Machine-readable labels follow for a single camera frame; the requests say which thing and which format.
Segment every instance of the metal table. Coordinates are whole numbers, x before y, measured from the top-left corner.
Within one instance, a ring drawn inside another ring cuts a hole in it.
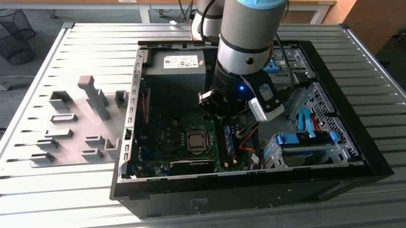
[[[64,25],[35,79],[0,142],[0,224],[47,227],[404,227],[406,226],[406,105],[404,92],[348,29],[333,25],[281,25],[283,39],[313,46],[395,175],[333,199],[268,209],[150,218],[140,221],[108,199],[112,163],[30,168],[30,151],[14,147],[39,132],[31,116],[46,118],[46,87],[66,86],[74,74],[96,75],[108,94],[129,89],[138,40],[189,39],[186,26],[166,24]]]

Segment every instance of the black trash bin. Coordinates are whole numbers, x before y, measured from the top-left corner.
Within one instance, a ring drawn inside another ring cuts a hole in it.
[[[10,22],[0,23],[0,56],[13,65],[27,63],[34,56],[25,36]]]
[[[25,39],[35,34],[21,9],[0,9],[0,23],[15,24]]]

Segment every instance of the white desk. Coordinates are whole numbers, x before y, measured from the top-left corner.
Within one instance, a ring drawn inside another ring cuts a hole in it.
[[[289,4],[291,11],[313,11],[309,24],[320,24],[328,12],[331,1],[319,1],[315,4]],[[137,9],[142,23],[150,23],[149,10],[180,9],[178,4],[97,4],[97,3],[29,3],[11,2],[11,0],[0,0],[0,8],[3,9]]]

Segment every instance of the desk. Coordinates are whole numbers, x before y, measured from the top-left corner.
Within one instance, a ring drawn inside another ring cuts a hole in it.
[[[74,24],[58,33],[0,141],[0,224],[6,227],[11,224],[13,227],[153,228],[166,225],[166,228],[189,228],[200,227],[204,222],[202,227],[236,228],[267,227],[264,224],[307,228],[404,227],[404,92],[348,29],[336,25],[281,24],[279,35],[281,39],[312,41],[392,167],[391,177],[321,203],[140,221],[118,202],[108,199],[112,163],[33,169],[23,160],[33,151],[14,144],[39,137],[41,130],[50,124],[47,99],[51,90],[74,86],[72,77],[81,74],[94,76],[94,87],[102,89],[106,96],[114,90],[129,90],[137,41],[186,40],[189,27]]]
[[[142,23],[150,23],[149,10],[180,9],[177,0],[0,0],[0,8],[18,9],[137,9]],[[185,9],[189,0],[181,0]],[[309,24],[320,24],[335,0],[289,0],[291,11],[315,11]]]

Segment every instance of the cpu socket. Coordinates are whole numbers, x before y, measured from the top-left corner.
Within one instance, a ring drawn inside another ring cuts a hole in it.
[[[206,151],[206,132],[204,129],[188,129],[186,130],[186,145],[188,152],[194,155]]]

